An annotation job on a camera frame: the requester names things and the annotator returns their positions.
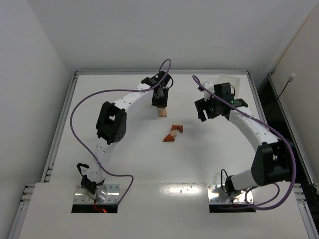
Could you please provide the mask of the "small light wood cube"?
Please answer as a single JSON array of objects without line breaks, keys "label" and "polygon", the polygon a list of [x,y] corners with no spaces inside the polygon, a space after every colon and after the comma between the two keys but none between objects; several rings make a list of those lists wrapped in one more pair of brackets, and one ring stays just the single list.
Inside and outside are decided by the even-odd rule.
[{"label": "small light wood cube", "polygon": [[158,108],[158,113],[159,114],[166,114],[167,110],[166,110],[166,108]]}]

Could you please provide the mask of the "white perforated box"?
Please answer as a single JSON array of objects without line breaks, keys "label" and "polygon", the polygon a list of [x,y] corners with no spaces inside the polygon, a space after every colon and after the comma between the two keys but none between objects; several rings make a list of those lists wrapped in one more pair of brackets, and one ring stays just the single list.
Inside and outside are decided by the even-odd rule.
[{"label": "white perforated box", "polygon": [[239,98],[239,90],[240,90],[240,78],[234,77],[230,75],[220,74],[217,80],[218,84],[221,83],[230,83],[233,89],[235,98]]}]

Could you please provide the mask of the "red-brown arch wood block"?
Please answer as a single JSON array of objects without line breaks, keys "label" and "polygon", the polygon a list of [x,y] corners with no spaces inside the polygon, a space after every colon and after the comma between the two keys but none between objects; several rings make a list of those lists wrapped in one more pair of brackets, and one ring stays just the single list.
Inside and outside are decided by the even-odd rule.
[{"label": "red-brown arch wood block", "polygon": [[184,127],[182,125],[172,125],[171,130],[178,130],[180,133],[183,133]]}]

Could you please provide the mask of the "short light wood block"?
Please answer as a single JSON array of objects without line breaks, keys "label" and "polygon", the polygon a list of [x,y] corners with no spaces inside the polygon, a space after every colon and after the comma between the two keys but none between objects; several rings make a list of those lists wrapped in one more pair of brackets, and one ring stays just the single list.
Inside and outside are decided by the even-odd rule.
[{"label": "short light wood block", "polygon": [[173,138],[176,138],[176,137],[177,137],[176,131],[171,131],[171,132],[170,132],[170,135],[171,135]]}]

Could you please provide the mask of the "red-brown triangle wood block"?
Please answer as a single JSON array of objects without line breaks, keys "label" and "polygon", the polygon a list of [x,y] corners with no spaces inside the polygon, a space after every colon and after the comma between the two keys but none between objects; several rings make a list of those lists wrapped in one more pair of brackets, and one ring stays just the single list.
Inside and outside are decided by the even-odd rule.
[{"label": "red-brown triangle wood block", "polygon": [[167,135],[163,140],[163,142],[174,142],[174,141],[175,141],[175,138],[170,134]]}]

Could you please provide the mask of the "engraved light wood block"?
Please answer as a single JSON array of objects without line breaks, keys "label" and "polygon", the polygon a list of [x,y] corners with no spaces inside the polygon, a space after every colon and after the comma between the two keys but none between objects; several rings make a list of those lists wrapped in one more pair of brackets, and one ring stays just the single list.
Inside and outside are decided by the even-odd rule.
[{"label": "engraved light wood block", "polygon": [[164,108],[158,108],[158,116],[162,117],[162,112],[163,112]]}]

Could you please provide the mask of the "long light wood block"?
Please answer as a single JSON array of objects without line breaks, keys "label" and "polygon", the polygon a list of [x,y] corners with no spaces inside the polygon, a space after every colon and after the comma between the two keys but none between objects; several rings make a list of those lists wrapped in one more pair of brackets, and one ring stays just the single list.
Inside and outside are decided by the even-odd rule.
[{"label": "long light wood block", "polygon": [[167,117],[167,110],[166,110],[166,109],[163,110],[162,116],[163,116],[163,117]]}]

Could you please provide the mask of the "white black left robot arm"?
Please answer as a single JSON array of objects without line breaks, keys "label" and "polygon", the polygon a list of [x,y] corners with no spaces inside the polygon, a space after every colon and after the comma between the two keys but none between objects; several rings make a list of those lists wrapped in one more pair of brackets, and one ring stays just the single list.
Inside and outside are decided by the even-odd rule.
[{"label": "white black left robot arm", "polygon": [[[151,105],[165,109],[168,105],[168,93],[174,85],[174,79],[168,71],[159,71],[152,77],[146,77],[134,89],[110,89],[92,93],[83,98],[73,109],[70,116],[70,129],[75,139],[92,155],[96,162],[96,166],[87,164],[77,164],[78,171],[82,177],[80,185],[85,191],[97,198],[101,195],[101,189],[104,185],[104,179],[100,176],[100,171],[112,177],[130,177],[131,181],[124,194],[130,189],[134,177],[131,174],[114,174],[103,166],[102,154],[109,158],[116,146],[126,134],[127,129],[127,113],[134,107],[141,105],[144,101],[150,100]],[[98,138],[98,150],[93,152],[76,134],[73,126],[73,117],[78,107],[87,99],[108,92],[127,92],[124,97],[114,101],[105,101],[100,109],[96,122],[96,131]]]}]

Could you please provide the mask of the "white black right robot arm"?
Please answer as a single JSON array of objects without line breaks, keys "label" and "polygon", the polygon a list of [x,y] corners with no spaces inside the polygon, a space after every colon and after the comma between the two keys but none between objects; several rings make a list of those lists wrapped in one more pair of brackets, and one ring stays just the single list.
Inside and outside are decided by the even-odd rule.
[{"label": "white black right robot arm", "polygon": [[255,151],[251,168],[229,175],[223,189],[229,196],[252,187],[261,187],[280,181],[295,182],[297,169],[293,148],[284,137],[256,119],[248,104],[235,98],[230,83],[199,84],[204,97],[195,101],[201,121],[225,117],[245,136]]}]

